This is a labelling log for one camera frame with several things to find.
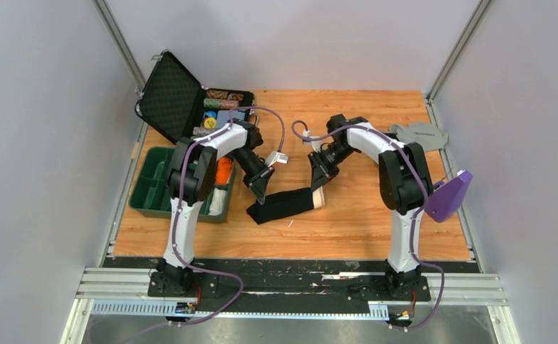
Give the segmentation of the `black underwear white waistband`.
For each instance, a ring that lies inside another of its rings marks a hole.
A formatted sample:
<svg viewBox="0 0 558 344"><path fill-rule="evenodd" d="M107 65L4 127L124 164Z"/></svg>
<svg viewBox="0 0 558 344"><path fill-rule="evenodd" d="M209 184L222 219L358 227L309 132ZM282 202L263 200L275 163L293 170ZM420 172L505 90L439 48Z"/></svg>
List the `black underwear white waistband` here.
<svg viewBox="0 0 558 344"><path fill-rule="evenodd" d="M246 213L257 224L285 219L325 205L324 189L300 188L268 195L263 204L251 205Z"/></svg>

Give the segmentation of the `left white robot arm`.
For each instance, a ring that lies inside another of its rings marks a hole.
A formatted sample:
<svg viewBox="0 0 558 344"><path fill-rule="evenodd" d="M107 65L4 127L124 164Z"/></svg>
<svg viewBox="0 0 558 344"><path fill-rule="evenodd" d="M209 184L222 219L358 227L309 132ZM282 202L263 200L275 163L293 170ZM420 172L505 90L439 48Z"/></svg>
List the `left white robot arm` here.
<svg viewBox="0 0 558 344"><path fill-rule="evenodd" d="M175 295L188 295L194 287L193 240L200 209L214 190L219 158L233 156L245 173L245 186L260 204L265 202L274 167L254 152L262 143L259 129L244 120L229 122L202 138L181 138L176 143L167 174L170 231L157 266Z"/></svg>

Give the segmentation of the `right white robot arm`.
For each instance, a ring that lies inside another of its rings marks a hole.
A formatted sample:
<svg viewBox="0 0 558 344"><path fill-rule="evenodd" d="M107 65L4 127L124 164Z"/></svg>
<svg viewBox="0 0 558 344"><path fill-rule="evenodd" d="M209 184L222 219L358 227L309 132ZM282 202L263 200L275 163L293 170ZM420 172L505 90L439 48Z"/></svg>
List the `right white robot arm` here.
<svg viewBox="0 0 558 344"><path fill-rule="evenodd" d="M354 152L364 153L378 166L380 196L391 211L390 251L384 289L402 299L420 279L418 247L420 214L433 193L425 152L417 143L404 144L375 129L366 119L333 115L327 121L332 142L308 155L311 188L329 183L340 172L338 165Z"/></svg>

